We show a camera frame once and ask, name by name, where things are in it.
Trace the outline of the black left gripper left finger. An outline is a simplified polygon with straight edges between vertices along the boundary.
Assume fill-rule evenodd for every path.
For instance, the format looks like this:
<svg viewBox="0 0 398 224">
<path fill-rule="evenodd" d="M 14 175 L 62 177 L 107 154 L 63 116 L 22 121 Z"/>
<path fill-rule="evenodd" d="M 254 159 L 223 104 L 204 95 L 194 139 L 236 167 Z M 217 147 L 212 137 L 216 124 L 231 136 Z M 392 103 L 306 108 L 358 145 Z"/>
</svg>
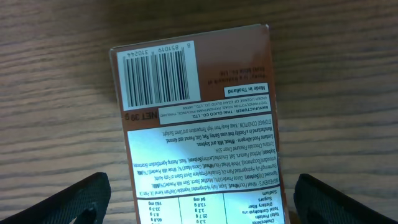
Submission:
<svg viewBox="0 0 398 224">
<path fill-rule="evenodd" d="M 110 197 L 107 174 L 97 172 L 1 223 L 102 224 Z"/>
</svg>

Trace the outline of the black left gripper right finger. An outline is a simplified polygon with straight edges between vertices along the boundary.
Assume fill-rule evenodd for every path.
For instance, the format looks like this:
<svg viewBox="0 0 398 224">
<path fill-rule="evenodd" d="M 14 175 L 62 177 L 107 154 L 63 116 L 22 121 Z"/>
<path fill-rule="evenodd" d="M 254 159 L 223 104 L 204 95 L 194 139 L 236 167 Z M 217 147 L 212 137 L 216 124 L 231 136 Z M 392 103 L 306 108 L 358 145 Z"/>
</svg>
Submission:
<svg viewBox="0 0 398 224">
<path fill-rule="evenodd" d="M 309 174 L 300 174 L 294 203 L 306 224 L 397 224 Z"/>
</svg>

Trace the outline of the brown Pocky box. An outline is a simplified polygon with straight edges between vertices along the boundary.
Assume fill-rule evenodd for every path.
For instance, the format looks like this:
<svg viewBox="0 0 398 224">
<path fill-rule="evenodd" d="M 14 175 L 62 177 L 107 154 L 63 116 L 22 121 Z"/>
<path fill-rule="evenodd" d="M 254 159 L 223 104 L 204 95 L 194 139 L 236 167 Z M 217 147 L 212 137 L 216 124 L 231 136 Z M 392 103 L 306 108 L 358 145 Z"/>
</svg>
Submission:
<svg viewBox="0 0 398 224">
<path fill-rule="evenodd" d="M 288 223 L 269 27 L 109 51 L 138 223 Z"/>
</svg>

